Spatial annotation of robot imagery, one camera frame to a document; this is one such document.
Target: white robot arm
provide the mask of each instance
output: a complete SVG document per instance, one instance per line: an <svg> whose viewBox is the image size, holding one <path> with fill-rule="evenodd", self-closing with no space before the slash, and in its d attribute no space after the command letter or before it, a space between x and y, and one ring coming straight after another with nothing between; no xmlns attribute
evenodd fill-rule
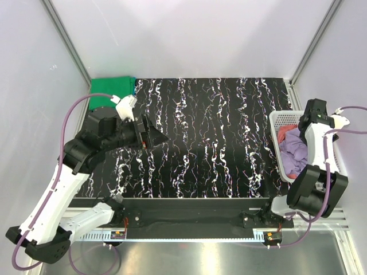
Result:
<svg viewBox="0 0 367 275"><path fill-rule="evenodd" d="M103 107L90 112L83 129L65 144L64 156L60 160L62 167L56 166L35 209L20 226L8 229L6 237L14 244L23 238L21 246L34 260L53 264L84 234L98 226L113 226L123 221L120 195L104 198L90 210L66 221L61 218L81 185L104 160L107 151L126 146L149 149L168 140L155 129L147 115L134 117L135 102L135 97L128 96L117 103L116 109ZM59 168L61 174L55 187Z"/></svg>

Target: white plastic basket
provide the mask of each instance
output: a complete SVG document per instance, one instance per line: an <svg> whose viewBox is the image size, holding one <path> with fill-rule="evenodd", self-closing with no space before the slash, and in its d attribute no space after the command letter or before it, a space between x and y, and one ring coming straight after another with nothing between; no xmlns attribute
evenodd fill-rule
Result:
<svg viewBox="0 0 367 275"><path fill-rule="evenodd" d="M304 111L273 111L269 116L270 127L271 127L271 136L274 144L276 160L278 162L279 174L280 178L284 182L292 183L294 179L287 177L284 172L282 158L280 157L280 150L278 144L278 132L281 126L290 125L290 124L298 124L299 118L303 115ZM344 163L340 157L339 149L336 145L336 142L333 143L334 146L334 158L335 162L339 168L339 172L341 175L347 176Z"/></svg>

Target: purple tube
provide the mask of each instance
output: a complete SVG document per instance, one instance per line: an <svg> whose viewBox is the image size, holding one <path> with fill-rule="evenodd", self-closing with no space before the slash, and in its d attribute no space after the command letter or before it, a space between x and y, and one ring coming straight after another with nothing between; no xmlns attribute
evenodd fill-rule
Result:
<svg viewBox="0 0 367 275"><path fill-rule="evenodd" d="M101 275L109 275L109 273L113 270L113 268L115 267L115 265L117 264L117 261L119 260L119 253L117 252L117 248L114 247L114 246L111 246L113 249L114 249L114 253L115 253L115 261L114 263L112 264L112 266L103 274ZM78 268L76 268L74 262L73 262L73 259L71 257L71 247L69 248L69 262L70 262L70 265L71 267L74 269L74 271L79 274L79 275L87 275L81 271L78 270Z"/></svg>
<svg viewBox="0 0 367 275"><path fill-rule="evenodd" d="M340 110L345 110L345 109L361 109L361 110L365 110L367 111L367 107L363 107L363 106L344 106L342 108L340 108Z"/></svg>
<svg viewBox="0 0 367 275"><path fill-rule="evenodd" d="M79 103L81 103L83 100L88 99L90 97L96 97L96 96L103 96L103 97L112 98L111 95L108 95L106 93L93 93L93 94L90 94L90 95L83 96L83 97L79 98L77 101L75 101L75 103L70 107L70 109L68 110L68 112L67 112L67 114L64 118L63 126L61 127L60 157L58 159L58 169L57 169L57 174L56 174L55 180L54 180L54 182L52 184L52 187L51 187L52 189L56 188L56 186L58 184L58 180L60 179L61 170L63 168L63 166L61 164L63 163L63 158L64 158L65 130L66 130L66 127L67 127L67 122L68 122L68 119L70 117L70 114L75 109L75 107ZM50 200L52 193L53 193L52 191L49 191L49 193L47 194L45 200L42 202L42 205L41 205L40 209L38 209L37 213L35 214L34 218L31 221L30 225L28 226L29 230L27 230L23 233L23 236L19 239L17 245L15 246L15 249L13 251L13 256L11 257L11 263L13 264L13 268L15 268L17 270L27 271L27 270L33 269L36 266L38 266L39 264L41 264L41 262L38 262L38 263L36 263L32 266L28 266L26 268L23 268L23 267L21 267L17 264L17 253L19 251L19 248L21 247L21 243L25 240L25 238L29 234L29 231L32 229L34 224L37 222L37 220L38 220L39 216L41 215L43 209L46 207L46 204Z"/></svg>

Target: black marbled mat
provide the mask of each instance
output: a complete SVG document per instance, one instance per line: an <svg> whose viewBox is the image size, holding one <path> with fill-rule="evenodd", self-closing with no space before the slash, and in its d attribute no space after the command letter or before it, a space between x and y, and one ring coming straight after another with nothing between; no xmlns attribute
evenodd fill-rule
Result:
<svg viewBox="0 0 367 275"><path fill-rule="evenodd" d="M281 78L138 79L136 108L170 141L107 154L77 197L268 197L287 190L268 128L290 109Z"/></svg>

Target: purple cable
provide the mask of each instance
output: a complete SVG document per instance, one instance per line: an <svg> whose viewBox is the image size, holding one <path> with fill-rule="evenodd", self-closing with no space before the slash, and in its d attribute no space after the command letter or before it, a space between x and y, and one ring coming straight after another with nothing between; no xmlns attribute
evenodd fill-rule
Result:
<svg viewBox="0 0 367 275"><path fill-rule="evenodd" d="M64 158L64 141L65 141L65 130L66 130L66 127L67 127L67 122L68 122L68 119L70 117L70 114L72 113L72 111L75 109L75 107L81 103L83 100L85 99L88 99L90 97L96 97L96 96L103 96L103 97L109 97L109 98L112 98L111 95L108 95L106 93L93 93L93 94L90 94L90 95L86 95L86 96L83 96L81 98L79 98L77 101L75 101L75 103L70 107L70 109L68 110L65 118L64 118L64 122L63 122L63 126L61 127L61 139L60 139L60 157L58 159L58 169L57 169L57 174L56 174L56 177L55 177L55 180L52 184L52 189L55 189L58 182L59 182L59 179L60 179L60 175L61 175L61 170L63 168L62 165L62 161L63 161L63 158ZM52 191L49 191L45 200L42 202L42 205L40 207L40 209L38 209L38 212L35 214L34 218L32 219L30 225L28 226L28 229L27 231L25 231L23 233L23 236L19 239L17 245L15 246L15 249L13 251L13 256L11 257L11 263L13 264L13 268L17 269L17 270L20 270L20 271L27 271L27 270L30 270L30 269L33 269L35 268L36 266L39 266L41 264L41 262L38 262L34 265L31 265L31 266L28 266L26 268L23 268L21 266L19 266L17 264L17 254L18 254L18 251L19 251L19 248L21 247L21 244L23 243L23 241L25 240L25 238L27 237L27 235L29 234L30 230L33 228L34 224L37 222L38 220L38 217L41 215L43 209L46 207L46 204L48 203L48 201L50 200L50 197L52 195Z"/></svg>
<svg viewBox="0 0 367 275"><path fill-rule="evenodd" d="M361 110L365 110L367 111L367 107L363 107L363 106L344 106L341 107L340 110L345 110L345 109L361 109Z"/></svg>
<svg viewBox="0 0 367 275"><path fill-rule="evenodd" d="M113 268L115 267L117 261L119 260L119 253L117 252L117 248L114 247L113 245L110 246L111 248L114 248L114 253L115 253L115 261L114 263L112 264L112 266L110 267L110 269L108 269L105 273L101 274L101 275L108 275L112 270ZM79 274L79 275L87 275L81 271L78 270L78 268L76 268L74 262L73 262L73 259L71 257L71 247L69 248L69 261L70 261L70 265L71 267L74 269L74 271Z"/></svg>
<svg viewBox="0 0 367 275"><path fill-rule="evenodd" d="M288 243L286 245L281 245L280 247L281 248L289 248L291 246L294 246L294 245L297 245L299 244L300 242L303 241L303 239L309 234L310 232L310 229L311 229L311 225L312 225L312 222L309 222L309 226L307 227L306 229L306 232L304 233L304 235L302 237L300 237L297 241L295 242L292 242L292 243Z"/></svg>
<svg viewBox="0 0 367 275"><path fill-rule="evenodd" d="M81 253L81 256L79 256L76 259L73 259L73 263L75 264L77 261L79 261L80 259L82 259L86 254L88 254L92 250L95 250L96 248L99 248L100 246L101 246L101 244L99 243L98 245L95 245L95 246L89 248L87 251L82 252ZM63 267L67 267L67 266L70 266L70 263L63 265Z"/></svg>

